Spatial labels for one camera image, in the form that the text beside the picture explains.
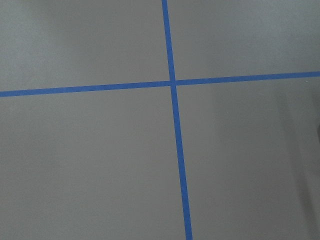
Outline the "brown paper table cover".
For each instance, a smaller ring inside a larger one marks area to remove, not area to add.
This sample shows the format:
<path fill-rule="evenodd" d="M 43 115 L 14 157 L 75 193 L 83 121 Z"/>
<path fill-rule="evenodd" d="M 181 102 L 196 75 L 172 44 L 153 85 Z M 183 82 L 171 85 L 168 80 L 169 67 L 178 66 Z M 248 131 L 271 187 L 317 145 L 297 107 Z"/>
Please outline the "brown paper table cover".
<path fill-rule="evenodd" d="M 3 240 L 317 240 L 317 0 L 3 0 Z"/>

